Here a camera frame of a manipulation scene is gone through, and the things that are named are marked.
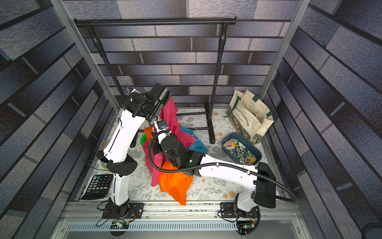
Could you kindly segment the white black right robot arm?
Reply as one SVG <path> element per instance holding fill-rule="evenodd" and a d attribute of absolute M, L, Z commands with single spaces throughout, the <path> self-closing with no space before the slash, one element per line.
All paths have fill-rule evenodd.
<path fill-rule="evenodd" d="M 239 165 L 218 160 L 207 154 L 189 150 L 173 133 L 164 133 L 154 141 L 155 150 L 161 150 L 175 169 L 167 169 L 166 173 L 182 173 L 186 176 L 213 177 L 236 183 L 245 191 L 237 193 L 234 203 L 221 214 L 232 211 L 235 217 L 259 216 L 259 208 L 276 208 L 276 179 L 269 166 Z"/>

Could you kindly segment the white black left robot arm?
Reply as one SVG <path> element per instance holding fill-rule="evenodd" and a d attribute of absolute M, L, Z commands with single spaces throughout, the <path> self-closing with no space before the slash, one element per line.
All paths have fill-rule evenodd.
<path fill-rule="evenodd" d="M 149 92 L 140 93 L 129 86 L 123 91 L 128 95 L 118 126 L 106 148 L 97 152 L 97 157 L 114 175 L 113 193 L 103 210 L 104 219 L 123 219 L 129 214 L 129 181 L 138 163 L 128 154 L 128 150 L 141 125 L 145 121 L 153 123 L 171 97 L 170 90 L 159 83 Z"/>

